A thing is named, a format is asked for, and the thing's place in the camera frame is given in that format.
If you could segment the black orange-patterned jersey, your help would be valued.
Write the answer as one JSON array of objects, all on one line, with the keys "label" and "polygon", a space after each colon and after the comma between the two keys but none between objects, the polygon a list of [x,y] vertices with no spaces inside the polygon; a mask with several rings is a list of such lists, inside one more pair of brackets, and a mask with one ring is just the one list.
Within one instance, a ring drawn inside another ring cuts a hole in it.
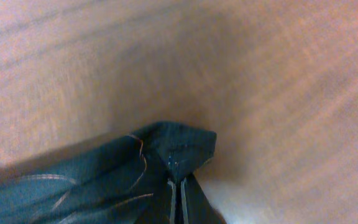
[{"label": "black orange-patterned jersey", "polygon": [[214,156],[215,132],[161,121],[0,185],[0,223],[135,223],[157,191]]}]

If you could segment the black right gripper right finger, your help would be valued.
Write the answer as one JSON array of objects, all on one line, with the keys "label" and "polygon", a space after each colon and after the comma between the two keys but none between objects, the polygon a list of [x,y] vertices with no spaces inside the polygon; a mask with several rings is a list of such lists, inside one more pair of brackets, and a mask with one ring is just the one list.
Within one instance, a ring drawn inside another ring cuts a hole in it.
[{"label": "black right gripper right finger", "polygon": [[180,183],[180,223],[226,224],[223,216],[210,204],[193,174]]}]

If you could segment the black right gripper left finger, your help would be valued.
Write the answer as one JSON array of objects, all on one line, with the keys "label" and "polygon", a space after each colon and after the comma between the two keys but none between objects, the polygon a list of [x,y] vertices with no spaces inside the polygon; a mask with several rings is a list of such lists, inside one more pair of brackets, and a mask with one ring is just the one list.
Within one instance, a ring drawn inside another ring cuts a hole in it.
[{"label": "black right gripper left finger", "polygon": [[149,206],[135,224],[175,224],[176,185],[168,180],[154,193]]}]

